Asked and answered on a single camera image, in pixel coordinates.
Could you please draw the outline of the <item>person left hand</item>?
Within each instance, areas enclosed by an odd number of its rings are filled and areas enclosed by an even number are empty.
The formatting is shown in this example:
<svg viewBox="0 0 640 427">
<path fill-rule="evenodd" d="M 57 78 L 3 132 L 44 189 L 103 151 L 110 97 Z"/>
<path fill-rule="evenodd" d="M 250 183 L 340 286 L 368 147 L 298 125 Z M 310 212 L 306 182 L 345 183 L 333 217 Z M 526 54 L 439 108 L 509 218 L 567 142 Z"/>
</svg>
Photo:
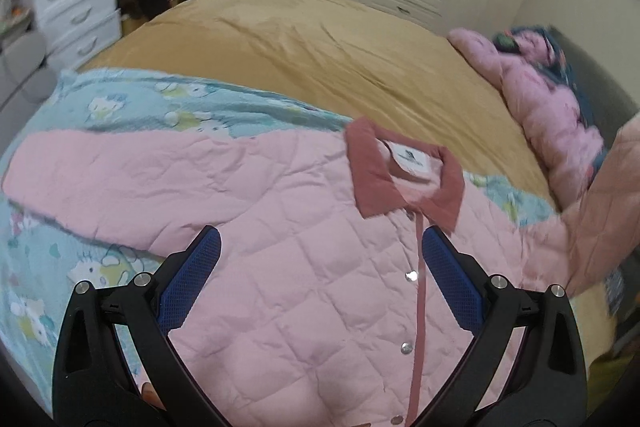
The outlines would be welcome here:
<svg viewBox="0 0 640 427">
<path fill-rule="evenodd" d="M 143 401 L 151 404 L 152 407 L 163 411 L 166 410 L 166 407 L 164 407 L 162 401 L 160 401 L 160 397 L 151 383 L 144 383 L 142 385 L 141 396 Z"/>
</svg>

